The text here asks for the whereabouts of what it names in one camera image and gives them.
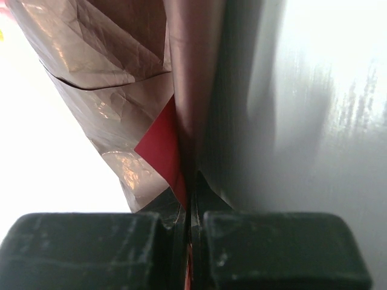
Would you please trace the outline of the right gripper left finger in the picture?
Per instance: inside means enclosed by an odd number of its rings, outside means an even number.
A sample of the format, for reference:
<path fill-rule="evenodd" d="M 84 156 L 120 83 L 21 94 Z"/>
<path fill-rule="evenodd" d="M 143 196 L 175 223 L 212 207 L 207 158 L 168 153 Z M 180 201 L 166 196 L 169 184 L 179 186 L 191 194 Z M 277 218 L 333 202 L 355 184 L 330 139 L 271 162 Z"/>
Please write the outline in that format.
<path fill-rule="evenodd" d="M 184 289 L 186 212 L 171 189 L 136 213 L 31 213 L 1 243 L 2 289 Z"/>

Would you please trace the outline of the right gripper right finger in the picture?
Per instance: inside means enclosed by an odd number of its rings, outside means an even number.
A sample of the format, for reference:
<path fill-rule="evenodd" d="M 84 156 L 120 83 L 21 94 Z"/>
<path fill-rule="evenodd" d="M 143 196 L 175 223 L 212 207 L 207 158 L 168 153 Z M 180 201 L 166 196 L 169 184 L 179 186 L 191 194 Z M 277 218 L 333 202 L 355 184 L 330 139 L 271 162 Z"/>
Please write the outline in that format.
<path fill-rule="evenodd" d="M 329 213 L 234 210 L 196 177 L 192 289 L 371 289 L 352 231 Z"/>

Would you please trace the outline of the red wrapping paper sheet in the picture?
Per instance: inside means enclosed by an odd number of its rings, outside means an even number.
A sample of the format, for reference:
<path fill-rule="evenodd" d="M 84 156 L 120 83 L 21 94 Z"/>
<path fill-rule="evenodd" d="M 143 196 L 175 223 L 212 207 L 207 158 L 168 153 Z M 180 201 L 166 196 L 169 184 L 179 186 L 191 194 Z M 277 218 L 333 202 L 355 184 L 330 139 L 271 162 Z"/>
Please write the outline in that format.
<path fill-rule="evenodd" d="M 186 212 L 223 26 L 224 1 L 7 1 L 85 136 L 136 213 L 171 189 Z"/>

